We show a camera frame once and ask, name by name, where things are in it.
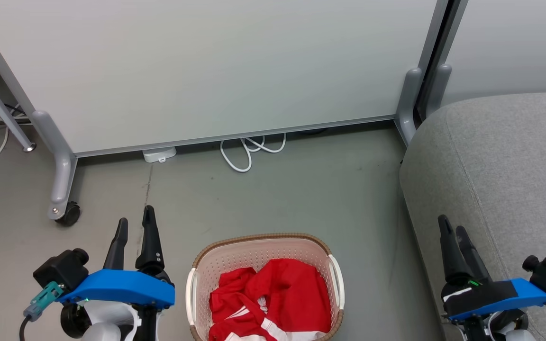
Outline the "white power adapter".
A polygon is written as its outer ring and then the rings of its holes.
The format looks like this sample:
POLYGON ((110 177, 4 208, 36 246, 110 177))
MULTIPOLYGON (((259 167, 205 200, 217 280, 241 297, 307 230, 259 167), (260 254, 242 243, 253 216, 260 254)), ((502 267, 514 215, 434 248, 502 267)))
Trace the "white power adapter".
POLYGON ((147 163, 163 163, 169 158, 175 157, 176 147, 163 147, 143 150, 143 158, 147 163))

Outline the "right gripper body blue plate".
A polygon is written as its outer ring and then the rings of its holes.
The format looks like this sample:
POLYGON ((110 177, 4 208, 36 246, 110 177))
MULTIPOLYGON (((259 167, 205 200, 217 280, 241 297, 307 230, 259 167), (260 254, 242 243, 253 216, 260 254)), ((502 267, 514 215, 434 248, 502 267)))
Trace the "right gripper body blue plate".
POLYGON ((463 321, 511 309, 545 306, 546 293, 523 278, 467 287, 443 297, 449 320, 463 321))

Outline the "red shirt with white trim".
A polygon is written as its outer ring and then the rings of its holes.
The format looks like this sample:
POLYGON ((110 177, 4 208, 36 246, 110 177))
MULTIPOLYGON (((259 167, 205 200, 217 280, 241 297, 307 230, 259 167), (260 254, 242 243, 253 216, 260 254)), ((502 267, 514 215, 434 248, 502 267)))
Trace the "red shirt with white trim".
POLYGON ((241 268, 221 274, 209 299, 213 321, 209 341, 292 341, 273 337, 265 328, 264 314, 245 296, 245 285, 256 272, 253 268, 241 268))

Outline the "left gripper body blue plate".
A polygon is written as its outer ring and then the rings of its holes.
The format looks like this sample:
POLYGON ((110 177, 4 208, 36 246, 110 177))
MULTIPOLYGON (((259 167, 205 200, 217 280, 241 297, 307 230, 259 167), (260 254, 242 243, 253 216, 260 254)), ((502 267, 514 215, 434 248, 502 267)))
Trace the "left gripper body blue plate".
POLYGON ((58 298, 61 304, 111 301, 165 309, 175 304, 173 285, 136 270, 101 269, 89 274, 78 287, 58 298))

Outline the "plain red garment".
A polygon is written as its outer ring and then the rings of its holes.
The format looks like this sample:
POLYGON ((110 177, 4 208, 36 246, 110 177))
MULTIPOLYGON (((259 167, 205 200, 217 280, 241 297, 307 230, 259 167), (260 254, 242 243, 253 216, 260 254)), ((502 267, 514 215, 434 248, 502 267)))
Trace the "plain red garment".
POLYGON ((273 259, 249 279, 244 294, 277 338, 314 340, 331 330, 331 302, 318 270, 295 259, 273 259))

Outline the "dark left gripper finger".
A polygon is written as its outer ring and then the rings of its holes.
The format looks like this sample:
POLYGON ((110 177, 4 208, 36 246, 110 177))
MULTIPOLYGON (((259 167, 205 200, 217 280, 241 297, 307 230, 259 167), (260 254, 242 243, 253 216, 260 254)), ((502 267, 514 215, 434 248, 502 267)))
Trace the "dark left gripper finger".
POLYGON ((124 248, 128 240, 128 220, 120 218, 104 261, 104 269, 124 269, 124 248))
POLYGON ((143 240, 135 268, 143 273, 161 273, 164 270, 163 251, 155 209, 151 205, 144 208, 142 227, 143 240))

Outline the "cream perforated laundry basket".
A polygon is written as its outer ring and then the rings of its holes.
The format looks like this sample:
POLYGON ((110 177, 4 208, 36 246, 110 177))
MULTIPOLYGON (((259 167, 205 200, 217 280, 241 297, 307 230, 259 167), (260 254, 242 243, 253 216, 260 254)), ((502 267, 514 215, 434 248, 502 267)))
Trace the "cream perforated laundry basket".
POLYGON ((197 255, 185 287, 185 307, 194 341, 206 341, 213 325, 209 295, 221 274, 239 268, 260 270, 272 259, 295 259, 314 266, 323 277, 331 302, 331 330, 316 341, 331 341, 344 315, 342 270, 332 251, 319 238, 304 233, 271 233, 214 242, 197 255))

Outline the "black caster wheel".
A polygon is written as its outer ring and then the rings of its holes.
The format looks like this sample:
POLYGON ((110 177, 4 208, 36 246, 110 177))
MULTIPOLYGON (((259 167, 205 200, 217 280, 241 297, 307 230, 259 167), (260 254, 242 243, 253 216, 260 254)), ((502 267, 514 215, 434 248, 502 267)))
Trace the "black caster wheel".
POLYGON ((67 203, 65 213, 60 218, 56 219, 55 222, 59 226, 70 227, 78 222, 81 216, 81 208, 75 201, 69 201, 67 203))

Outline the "large white partition panel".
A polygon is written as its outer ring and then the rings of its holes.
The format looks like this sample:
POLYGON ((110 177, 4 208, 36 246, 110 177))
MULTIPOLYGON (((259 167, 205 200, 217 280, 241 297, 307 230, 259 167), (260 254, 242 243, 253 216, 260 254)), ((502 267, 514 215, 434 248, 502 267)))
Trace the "large white partition panel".
POLYGON ((437 0, 0 0, 0 54, 75 154, 393 115, 437 0))

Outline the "grey fabric sofa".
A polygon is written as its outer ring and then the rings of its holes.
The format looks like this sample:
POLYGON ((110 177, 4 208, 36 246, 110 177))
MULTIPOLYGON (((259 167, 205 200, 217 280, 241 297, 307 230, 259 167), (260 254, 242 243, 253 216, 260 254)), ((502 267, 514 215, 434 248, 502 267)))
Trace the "grey fabric sofa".
POLYGON ((524 259, 546 257, 546 93, 440 108, 408 145, 400 187, 438 315, 440 215, 466 229, 492 280, 528 278, 524 259))

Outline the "grey partition foot with caster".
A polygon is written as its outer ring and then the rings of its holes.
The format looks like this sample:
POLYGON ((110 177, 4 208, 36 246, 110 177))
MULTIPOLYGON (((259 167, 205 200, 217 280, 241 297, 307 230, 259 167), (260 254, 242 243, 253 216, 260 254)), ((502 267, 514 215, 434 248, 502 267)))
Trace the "grey partition foot with caster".
POLYGON ((71 150, 63 134, 46 111, 36 110, 32 114, 32 123, 43 142, 54 156, 55 175, 50 194, 48 218, 56 220, 63 216, 70 199, 77 157, 71 150))

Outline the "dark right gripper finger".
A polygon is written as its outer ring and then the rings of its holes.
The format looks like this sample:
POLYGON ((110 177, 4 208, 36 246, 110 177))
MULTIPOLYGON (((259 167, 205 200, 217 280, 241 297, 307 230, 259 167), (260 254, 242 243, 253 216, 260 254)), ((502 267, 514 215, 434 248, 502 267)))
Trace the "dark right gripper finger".
POLYGON ((472 272, 459 248, 455 230, 446 215, 438 216, 444 276, 449 285, 466 285, 472 272))
POLYGON ((456 236, 459 250, 461 250, 464 261, 470 268, 474 280, 479 283, 490 283, 491 277, 487 268, 463 226, 457 227, 456 236))

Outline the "narrow white partition panel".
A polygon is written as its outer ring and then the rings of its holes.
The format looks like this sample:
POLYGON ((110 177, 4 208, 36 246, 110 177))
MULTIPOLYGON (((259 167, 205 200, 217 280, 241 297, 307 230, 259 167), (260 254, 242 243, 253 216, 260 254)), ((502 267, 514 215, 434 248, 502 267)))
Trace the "narrow white partition panel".
POLYGON ((441 104, 546 91, 546 0, 468 0, 441 104))

